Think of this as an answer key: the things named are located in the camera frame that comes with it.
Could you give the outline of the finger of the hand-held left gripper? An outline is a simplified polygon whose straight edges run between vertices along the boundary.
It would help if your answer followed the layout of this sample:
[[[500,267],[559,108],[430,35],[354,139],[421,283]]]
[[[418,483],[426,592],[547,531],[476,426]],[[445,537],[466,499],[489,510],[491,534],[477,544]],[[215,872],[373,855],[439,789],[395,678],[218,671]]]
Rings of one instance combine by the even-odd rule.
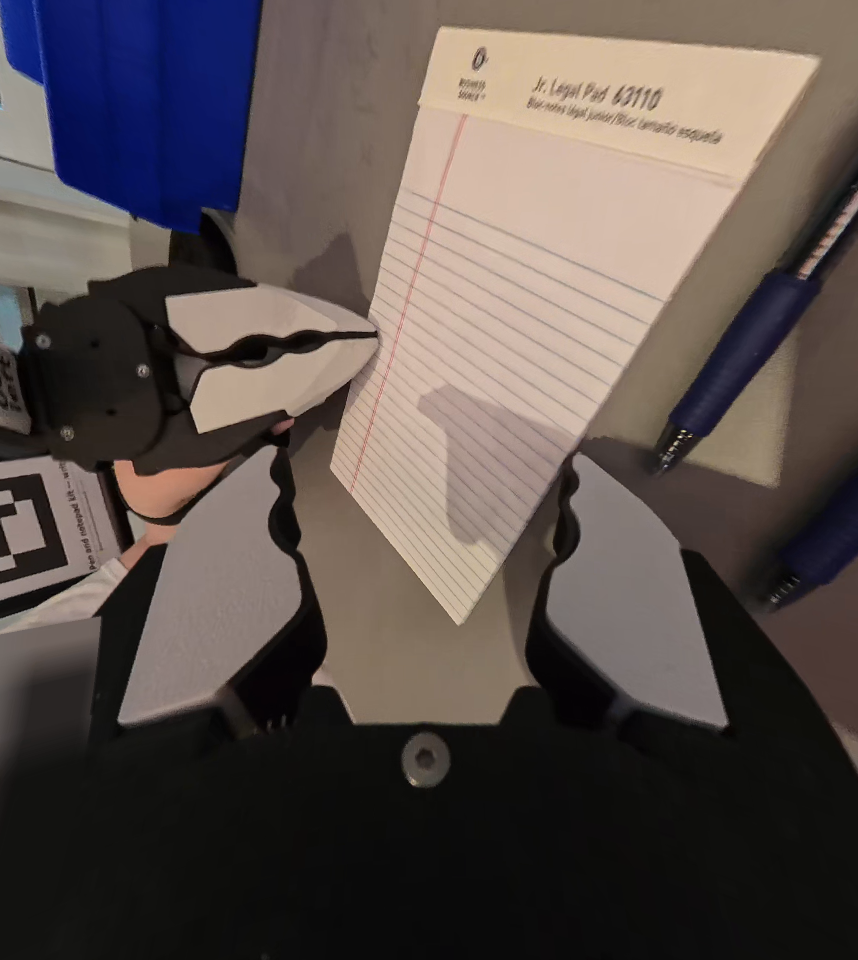
[[[349,383],[378,348],[378,337],[337,339],[284,352],[265,366],[215,366],[197,380],[190,413],[199,434],[281,414],[299,417]]]
[[[166,311],[170,330],[197,354],[220,354],[255,336],[377,336],[370,321],[344,307],[268,284],[170,295]]]

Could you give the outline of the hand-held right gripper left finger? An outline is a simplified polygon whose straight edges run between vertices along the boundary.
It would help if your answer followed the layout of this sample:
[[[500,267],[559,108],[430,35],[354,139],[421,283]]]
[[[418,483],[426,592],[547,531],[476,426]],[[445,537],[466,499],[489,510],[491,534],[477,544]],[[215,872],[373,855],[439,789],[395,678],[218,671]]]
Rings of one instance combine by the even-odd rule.
[[[208,491],[170,540],[118,721],[207,709],[294,723],[327,633],[294,510],[288,451],[266,446]]]

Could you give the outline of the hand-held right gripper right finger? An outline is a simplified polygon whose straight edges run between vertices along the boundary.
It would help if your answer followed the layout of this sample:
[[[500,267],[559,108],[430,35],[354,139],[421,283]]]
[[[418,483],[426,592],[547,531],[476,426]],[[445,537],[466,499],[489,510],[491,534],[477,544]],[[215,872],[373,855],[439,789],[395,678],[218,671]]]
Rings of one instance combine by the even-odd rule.
[[[561,474],[554,558],[527,634],[527,666],[570,729],[636,714],[711,732],[729,722],[675,536],[582,453]]]

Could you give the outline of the blue retractable pen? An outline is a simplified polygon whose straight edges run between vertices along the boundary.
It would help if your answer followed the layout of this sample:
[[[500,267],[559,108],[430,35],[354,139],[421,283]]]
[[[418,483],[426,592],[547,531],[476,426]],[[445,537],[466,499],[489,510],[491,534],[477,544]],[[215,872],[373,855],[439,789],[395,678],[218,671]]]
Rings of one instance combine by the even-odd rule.
[[[857,557],[858,468],[776,552],[761,608],[794,603],[832,582]]]
[[[858,239],[858,170],[779,265],[766,273],[723,331],[654,447],[652,474],[681,464],[719,425],[769,362]]]

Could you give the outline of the white lined legal notepad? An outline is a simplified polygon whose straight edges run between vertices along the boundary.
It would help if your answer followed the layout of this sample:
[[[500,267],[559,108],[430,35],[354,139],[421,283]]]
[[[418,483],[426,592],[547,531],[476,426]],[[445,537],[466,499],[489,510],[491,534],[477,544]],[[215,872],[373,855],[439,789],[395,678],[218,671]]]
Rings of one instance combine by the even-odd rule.
[[[331,469],[454,623],[818,69],[439,28]]]

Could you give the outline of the person's left hand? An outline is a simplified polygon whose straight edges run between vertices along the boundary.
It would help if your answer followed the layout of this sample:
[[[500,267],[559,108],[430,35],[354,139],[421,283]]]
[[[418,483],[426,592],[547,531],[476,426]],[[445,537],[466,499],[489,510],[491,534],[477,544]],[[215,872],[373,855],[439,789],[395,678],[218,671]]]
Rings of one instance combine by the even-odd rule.
[[[181,519],[223,476],[240,466],[247,454],[202,467],[174,468],[152,475],[137,474],[130,461],[117,461],[113,473],[127,509],[145,524],[142,542],[165,544]]]

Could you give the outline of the person's white shirt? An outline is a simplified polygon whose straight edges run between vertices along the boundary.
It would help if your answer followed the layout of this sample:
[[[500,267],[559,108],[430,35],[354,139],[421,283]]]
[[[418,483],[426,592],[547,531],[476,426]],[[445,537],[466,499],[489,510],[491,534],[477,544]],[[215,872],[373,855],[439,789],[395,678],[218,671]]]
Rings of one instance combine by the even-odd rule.
[[[93,618],[131,570],[121,558],[22,613],[0,630],[0,636]]]

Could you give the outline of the black framed code sign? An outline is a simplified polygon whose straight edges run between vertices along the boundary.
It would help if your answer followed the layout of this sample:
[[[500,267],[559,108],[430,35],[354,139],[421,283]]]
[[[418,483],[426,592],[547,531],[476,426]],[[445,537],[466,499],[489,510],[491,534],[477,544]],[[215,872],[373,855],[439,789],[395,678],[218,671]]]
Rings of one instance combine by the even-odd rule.
[[[108,474],[51,457],[0,461],[0,619],[74,585],[133,543]]]

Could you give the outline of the blue plastic bin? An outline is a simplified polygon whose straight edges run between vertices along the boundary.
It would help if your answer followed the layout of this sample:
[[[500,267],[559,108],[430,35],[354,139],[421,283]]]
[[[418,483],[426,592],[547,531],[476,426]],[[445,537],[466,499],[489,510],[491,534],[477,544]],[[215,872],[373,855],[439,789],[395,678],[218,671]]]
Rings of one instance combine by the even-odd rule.
[[[239,205],[260,1],[3,1],[9,64],[44,90],[67,186],[197,234]]]

